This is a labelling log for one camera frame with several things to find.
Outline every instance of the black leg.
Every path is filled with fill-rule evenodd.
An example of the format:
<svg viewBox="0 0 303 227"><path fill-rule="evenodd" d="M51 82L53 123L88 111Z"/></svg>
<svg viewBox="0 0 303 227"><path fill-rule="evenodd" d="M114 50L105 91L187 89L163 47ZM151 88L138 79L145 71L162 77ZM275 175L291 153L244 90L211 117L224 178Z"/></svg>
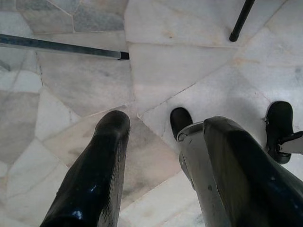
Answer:
<svg viewBox="0 0 303 227"><path fill-rule="evenodd" d="M303 182L237 123L212 117L178 135L180 163L207 226L302 226Z"/></svg>
<svg viewBox="0 0 303 227"><path fill-rule="evenodd" d="M233 29L231 36L229 36L230 41L236 42L238 40L242 27L245 23L245 20L246 20L248 14L250 13L251 7L254 4L254 2L255 2L255 0L246 0L245 1L242 11L241 11L239 18L237 20L237 23L235 25L235 28Z"/></svg>
<svg viewBox="0 0 303 227"><path fill-rule="evenodd" d="M129 118L121 111L99 121L40 227L117 226L129 130Z"/></svg>

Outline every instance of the marble tile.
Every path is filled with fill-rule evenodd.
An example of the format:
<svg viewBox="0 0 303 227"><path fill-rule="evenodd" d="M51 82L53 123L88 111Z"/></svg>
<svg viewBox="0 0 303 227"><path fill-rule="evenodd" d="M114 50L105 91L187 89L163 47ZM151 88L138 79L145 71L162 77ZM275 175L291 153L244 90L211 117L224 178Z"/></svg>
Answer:
<svg viewBox="0 0 303 227"><path fill-rule="evenodd" d="M35 37L38 39L64 44L128 52L124 31L40 34L36 35Z"/></svg>
<svg viewBox="0 0 303 227"><path fill-rule="evenodd" d="M180 172L122 210L120 216L133 227L162 226L168 218L176 216L195 201L198 201L196 192ZM195 213L201 212L198 207L193 210Z"/></svg>
<svg viewBox="0 0 303 227"><path fill-rule="evenodd" d="M162 227L205 227L199 201L196 200L183 211L171 217Z"/></svg>
<svg viewBox="0 0 303 227"><path fill-rule="evenodd" d="M140 121L130 107L120 107L131 119L121 209L180 171L178 156ZM84 118L44 145L67 166L86 148L97 122L106 114Z"/></svg>
<svg viewBox="0 0 303 227"><path fill-rule="evenodd" d="M35 135L39 95L0 91L0 160L13 164Z"/></svg>
<svg viewBox="0 0 303 227"><path fill-rule="evenodd" d="M79 5L73 20L76 32L124 30L122 16L83 4Z"/></svg>
<svg viewBox="0 0 303 227"><path fill-rule="evenodd" d="M6 72L14 73L17 75L18 71L22 66L22 62L25 59L27 51L21 49L13 49L8 47L0 47L0 62L6 65L6 69L9 70L1 70L0 74L4 74Z"/></svg>
<svg viewBox="0 0 303 227"><path fill-rule="evenodd" d="M42 80L79 116L88 116L133 100L129 61L38 53Z"/></svg>
<svg viewBox="0 0 303 227"><path fill-rule="evenodd" d="M226 65L190 88L143 114L143 122L172 148L176 147L169 125L176 107L189 110L194 122L213 116L230 118L246 129L262 146L266 143L264 118L270 101L233 66ZM153 123L165 121L163 125Z"/></svg>
<svg viewBox="0 0 303 227"><path fill-rule="evenodd" d="M129 52L141 114L224 65L236 49L132 44Z"/></svg>
<svg viewBox="0 0 303 227"><path fill-rule="evenodd" d="M0 0L1 11L16 11L16 0Z"/></svg>
<svg viewBox="0 0 303 227"><path fill-rule="evenodd" d="M57 7L63 9L69 14L73 14L79 6L80 0L49 0Z"/></svg>
<svg viewBox="0 0 303 227"><path fill-rule="evenodd" d="M82 0L85 5L124 16L128 0Z"/></svg>
<svg viewBox="0 0 303 227"><path fill-rule="evenodd" d="M42 81L38 74L27 70L21 70L13 86L14 92L38 93L42 88Z"/></svg>
<svg viewBox="0 0 303 227"><path fill-rule="evenodd" d="M283 42L284 46L288 47L288 54L292 54L294 59L295 57L302 59L302 10L302 1L288 0L266 24L266 27Z"/></svg>
<svg viewBox="0 0 303 227"><path fill-rule="evenodd" d="M303 181L303 155L292 154L290 161L284 165L282 165L285 169L291 172L293 175L298 177L301 181Z"/></svg>
<svg viewBox="0 0 303 227"><path fill-rule="evenodd" d="M245 44L285 0L256 2L236 43L229 35L242 0L130 0L125 11L126 39L132 43L235 46Z"/></svg>
<svg viewBox="0 0 303 227"><path fill-rule="evenodd" d="M40 93L35 135L45 140L80 119L47 89Z"/></svg>
<svg viewBox="0 0 303 227"><path fill-rule="evenodd" d="M233 64L271 102L292 104L294 130L299 131L303 129L303 101L298 98L303 92L303 55L295 49L264 28L235 56Z"/></svg>
<svg viewBox="0 0 303 227"><path fill-rule="evenodd" d="M28 70L37 74L40 74L40 69L39 69L39 62L37 58L37 53L36 51L28 50L25 59L22 63L22 70Z"/></svg>
<svg viewBox="0 0 303 227"><path fill-rule="evenodd" d="M44 179L37 184L31 185L29 190L8 197L6 204L7 216L26 225L40 226L66 173L67 167L59 163ZM23 180L30 178L32 178L32 175L27 175Z"/></svg>
<svg viewBox="0 0 303 227"><path fill-rule="evenodd" d="M14 86L18 71L0 71L0 90L10 91Z"/></svg>
<svg viewBox="0 0 303 227"><path fill-rule="evenodd" d="M6 35L32 37L32 30L18 12L0 12L0 31Z"/></svg>
<svg viewBox="0 0 303 227"><path fill-rule="evenodd" d="M0 161L0 178L4 177L8 171L8 165Z"/></svg>
<svg viewBox="0 0 303 227"><path fill-rule="evenodd" d="M59 164L59 159L34 139L15 161L8 174L8 197L30 191Z"/></svg>
<svg viewBox="0 0 303 227"><path fill-rule="evenodd" d="M26 225L21 221L17 221L8 217L4 218L4 223L3 223L4 227L33 227L30 225Z"/></svg>
<svg viewBox="0 0 303 227"><path fill-rule="evenodd" d="M16 6L34 33L73 32L72 17L47 0L17 0Z"/></svg>
<svg viewBox="0 0 303 227"><path fill-rule="evenodd" d="M0 32L6 35L32 37L26 21L17 12L0 11ZM24 61L26 50L0 47L0 62L9 66L9 71L18 71Z"/></svg>

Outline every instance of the floor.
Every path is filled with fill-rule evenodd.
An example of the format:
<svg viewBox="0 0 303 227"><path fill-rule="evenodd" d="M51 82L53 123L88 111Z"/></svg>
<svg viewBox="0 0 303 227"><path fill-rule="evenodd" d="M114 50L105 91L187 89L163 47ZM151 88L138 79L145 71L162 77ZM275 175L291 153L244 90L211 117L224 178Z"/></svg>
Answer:
<svg viewBox="0 0 303 227"><path fill-rule="evenodd" d="M130 61L0 48L0 226L38 227L98 120L126 112L132 132L120 227L203 227L180 171L169 113L221 115L265 146L266 110L285 100L303 130L303 2L258 1L236 43L242 0L129 0L125 32L34 34L17 12L0 32L129 51ZM303 180L303 157L284 165Z"/></svg>

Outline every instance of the metal rod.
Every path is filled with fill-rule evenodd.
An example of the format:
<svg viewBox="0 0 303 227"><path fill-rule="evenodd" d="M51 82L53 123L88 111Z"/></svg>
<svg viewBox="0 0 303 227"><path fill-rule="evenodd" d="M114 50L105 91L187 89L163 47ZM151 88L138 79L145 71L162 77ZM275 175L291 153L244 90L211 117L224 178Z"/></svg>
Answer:
<svg viewBox="0 0 303 227"><path fill-rule="evenodd" d="M115 58L117 60L128 60L127 52L102 50L85 46L76 46L70 44L61 44L38 39L29 39L13 35L0 34L0 46L30 49L46 52L76 53L84 55L94 55L107 58Z"/></svg>
<svg viewBox="0 0 303 227"><path fill-rule="evenodd" d="M253 6L255 0L246 0L242 11L238 17L235 28L233 29L231 35L229 36L229 40L232 42L236 42L239 38L240 32L243 28L243 25L246 21L248 14L250 13L251 7Z"/></svg>

